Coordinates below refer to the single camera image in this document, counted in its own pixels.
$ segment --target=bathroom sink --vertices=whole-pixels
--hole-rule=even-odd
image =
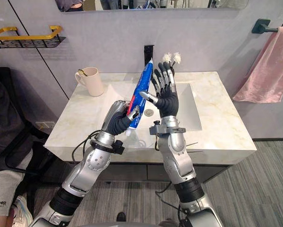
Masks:
[[[135,83],[130,81],[123,81],[121,83],[110,83],[106,91],[106,97],[102,105],[102,111],[98,117],[98,127],[101,128],[101,124],[108,113],[110,106],[116,100],[126,100],[130,101],[132,94],[136,87]],[[179,110],[177,113],[177,118],[179,126],[186,128],[187,131],[199,131],[201,129],[200,118],[194,101],[193,93],[190,84],[187,83],[177,83],[177,94],[179,99]],[[154,86],[150,84],[149,92],[155,94]],[[150,102],[146,102],[145,110],[140,123],[136,131],[147,131],[149,132],[149,127],[153,125],[154,121],[160,120],[159,111]]]

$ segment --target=beige mug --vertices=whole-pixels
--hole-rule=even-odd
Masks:
[[[85,86],[91,96],[100,96],[103,93],[103,83],[100,78],[97,68],[88,67],[83,69],[87,75],[80,75],[78,72],[75,73],[75,79],[77,82]]]

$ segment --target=pink towel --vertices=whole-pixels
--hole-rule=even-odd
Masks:
[[[271,34],[235,101],[278,103],[283,96],[283,27]]]

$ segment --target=gray shorts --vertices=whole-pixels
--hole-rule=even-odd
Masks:
[[[33,155],[31,150],[17,166],[26,169]],[[10,170],[0,171],[0,216],[8,216],[14,193],[25,174]]]

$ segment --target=spoon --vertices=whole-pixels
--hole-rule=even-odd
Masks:
[[[81,75],[81,76],[88,76],[88,75],[86,75],[85,74],[85,72],[83,71],[83,70],[81,70],[81,69],[78,69],[78,73]]]

